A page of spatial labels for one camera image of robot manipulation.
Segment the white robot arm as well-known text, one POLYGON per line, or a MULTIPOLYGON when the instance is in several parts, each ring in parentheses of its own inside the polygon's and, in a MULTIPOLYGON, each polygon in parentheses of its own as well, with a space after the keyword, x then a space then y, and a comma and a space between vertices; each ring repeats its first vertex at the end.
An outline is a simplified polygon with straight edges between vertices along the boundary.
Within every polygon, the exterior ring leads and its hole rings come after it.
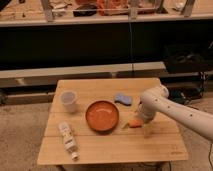
POLYGON ((213 114, 175 103, 168 96, 164 85, 145 90, 140 96, 138 117, 149 123, 160 112, 213 143, 213 114))

